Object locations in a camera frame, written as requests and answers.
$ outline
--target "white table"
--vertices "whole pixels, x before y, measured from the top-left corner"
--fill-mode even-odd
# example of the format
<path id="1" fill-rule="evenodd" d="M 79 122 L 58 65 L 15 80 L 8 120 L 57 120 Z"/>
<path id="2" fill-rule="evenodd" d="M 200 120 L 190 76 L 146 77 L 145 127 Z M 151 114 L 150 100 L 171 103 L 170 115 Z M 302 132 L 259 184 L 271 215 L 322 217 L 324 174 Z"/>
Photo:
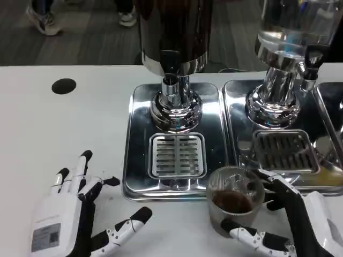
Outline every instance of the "white table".
<path id="1" fill-rule="evenodd" d="M 326 65 L 321 80 L 343 81 L 343 65 Z M 192 81 L 222 87 L 233 79 L 261 79 L 264 72 L 197 74 Z M 75 91 L 56 95 L 60 78 L 77 82 Z M 49 192 L 54 174 L 74 168 L 87 149 L 88 174 L 122 178 L 129 97 L 140 84 L 160 82 L 142 66 L 51 66 L 0 68 L 1 256 L 26 256 L 35 204 Z M 343 231 L 343 197 L 327 198 Z M 211 227 L 206 202 L 134 203 L 121 188 L 104 188 L 96 200 L 93 233 L 133 214 L 141 206 L 154 215 L 116 256 L 255 256 Z M 255 227 L 290 237 L 284 211 L 259 213 Z"/>

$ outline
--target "glass cup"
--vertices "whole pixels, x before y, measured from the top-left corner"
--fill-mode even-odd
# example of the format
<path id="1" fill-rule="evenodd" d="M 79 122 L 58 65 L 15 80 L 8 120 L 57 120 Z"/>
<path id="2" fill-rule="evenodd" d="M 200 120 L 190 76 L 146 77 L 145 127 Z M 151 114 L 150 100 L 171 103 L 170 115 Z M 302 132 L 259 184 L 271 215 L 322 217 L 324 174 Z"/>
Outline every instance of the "glass cup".
<path id="1" fill-rule="evenodd" d="M 213 228 L 230 237 L 221 228 L 221 222 L 229 218 L 242 226 L 251 226 L 264 202 L 264 186 L 252 171 L 223 167 L 211 174 L 206 198 Z"/>

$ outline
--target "brown liquid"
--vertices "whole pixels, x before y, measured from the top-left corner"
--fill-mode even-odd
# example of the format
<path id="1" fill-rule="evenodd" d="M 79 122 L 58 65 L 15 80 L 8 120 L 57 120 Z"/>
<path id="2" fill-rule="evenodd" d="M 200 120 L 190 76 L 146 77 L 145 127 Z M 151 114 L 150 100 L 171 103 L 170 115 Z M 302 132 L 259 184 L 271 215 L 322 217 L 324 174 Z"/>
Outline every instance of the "brown liquid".
<path id="1" fill-rule="evenodd" d="M 213 0 L 136 0 L 140 46 L 159 62 L 161 50 L 175 50 L 181 63 L 197 59 L 210 44 Z"/>
<path id="2" fill-rule="evenodd" d="M 224 191 L 216 194 L 213 197 L 215 205 L 228 213 L 248 213 L 252 211 L 252 203 L 250 199 L 238 192 Z"/>

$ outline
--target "white robotic hand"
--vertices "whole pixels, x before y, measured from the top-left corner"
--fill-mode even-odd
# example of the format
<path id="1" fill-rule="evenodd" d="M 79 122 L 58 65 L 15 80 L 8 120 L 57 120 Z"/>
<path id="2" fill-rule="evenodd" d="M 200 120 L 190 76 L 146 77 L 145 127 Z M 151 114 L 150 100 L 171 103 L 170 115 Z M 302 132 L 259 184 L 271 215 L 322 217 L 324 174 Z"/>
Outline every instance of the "white robotic hand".
<path id="1" fill-rule="evenodd" d="M 300 192 L 274 172 L 259 169 L 256 174 L 264 180 L 267 208 L 285 208 L 294 244 L 287 238 L 244 227 L 223 220 L 221 227 L 230 235 L 266 256 L 341 257 L 343 240 L 331 221 L 324 197 L 312 192 L 303 197 Z"/>
<path id="2" fill-rule="evenodd" d="M 37 207 L 31 232 L 32 257 L 110 256 L 126 243 L 152 216 L 147 207 L 130 219 L 91 238 L 95 213 L 94 200 L 103 185 L 117 186 L 119 179 L 95 178 L 86 182 L 90 150 L 79 158 L 74 174 L 62 169 L 57 175 L 50 195 Z"/>

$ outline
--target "drip tray grate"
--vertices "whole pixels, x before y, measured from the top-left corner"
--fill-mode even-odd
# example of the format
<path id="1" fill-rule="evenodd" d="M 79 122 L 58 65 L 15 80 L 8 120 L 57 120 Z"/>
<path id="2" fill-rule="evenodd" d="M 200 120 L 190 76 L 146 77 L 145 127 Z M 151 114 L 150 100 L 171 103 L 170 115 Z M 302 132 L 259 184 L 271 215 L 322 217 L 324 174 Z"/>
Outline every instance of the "drip tray grate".
<path id="1" fill-rule="evenodd" d="M 319 171 L 314 149 L 303 130 L 256 131 L 253 145 L 262 169 L 298 173 Z"/>
<path id="2" fill-rule="evenodd" d="M 206 174 L 205 140 L 199 133 L 150 138 L 149 171 L 153 178 L 195 178 Z"/>

